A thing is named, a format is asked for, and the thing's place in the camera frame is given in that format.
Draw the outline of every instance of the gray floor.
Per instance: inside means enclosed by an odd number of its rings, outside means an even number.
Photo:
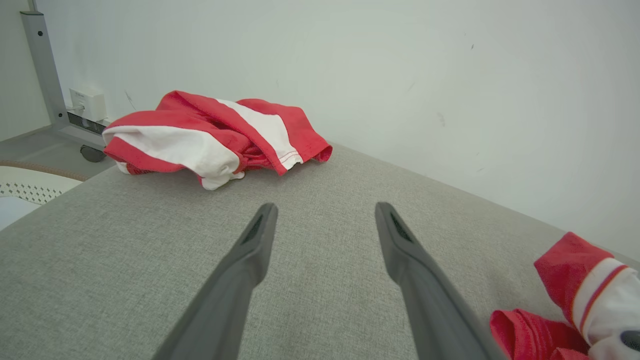
[[[35,163],[89,177],[115,165],[109,158],[100,163],[86,161],[80,154],[81,145],[44,130],[0,142],[0,160]]]

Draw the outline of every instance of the red and white shirt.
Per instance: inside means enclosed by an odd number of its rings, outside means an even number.
[[[122,172],[188,168],[207,190],[241,179],[245,170],[272,168],[282,175],[309,159],[327,161],[332,152],[300,108],[180,91],[166,94],[155,110],[118,119],[102,137],[104,153]]]

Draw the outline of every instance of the white wall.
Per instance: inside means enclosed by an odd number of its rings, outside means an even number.
[[[28,10],[0,1],[0,141],[51,125],[20,18]]]
[[[640,2],[41,0],[65,95],[301,106],[327,139],[640,259]]]

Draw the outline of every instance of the caster wheel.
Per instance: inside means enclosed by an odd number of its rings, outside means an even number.
[[[86,161],[91,161],[92,163],[99,163],[107,157],[104,152],[87,145],[80,147],[80,153]]]

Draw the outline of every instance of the white stripe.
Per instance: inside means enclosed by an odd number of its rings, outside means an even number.
[[[242,116],[247,124],[256,129],[260,135],[267,140],[269,145],[275,150],[278,160],[284,168],[289,170],[297,163],[303,163],[302,157],[295,147],[289,142],[289,133],[279,115],[266,115],[255,110],[242,106],[237,102],[216,99],[220,104],[229,108]]]
[[[107,144],[117,137],[153,158],[184,165],[203,178],[202,186],[207,190],[244,177],[244,172],[233,173],[240,164],[238,156],[205,131],[173,126],[115,126],[102,136]]]
[[[129,169],[127,168],[127,163],[121,163],[120,161],[116,161],[116,166],[125,174],[131,175]]]
[[[591,300],[593,293],[600,287],[604,279],[611,274],[611,272],[622,265],[621,262],[614,258],[606,258],[599,262],[593,269],[587,274],[582,281],[578,292],[573,299],[573,323],[578,331],[580,329],[580,322],[584,316],[584,310],[587,307],[587,303]]]

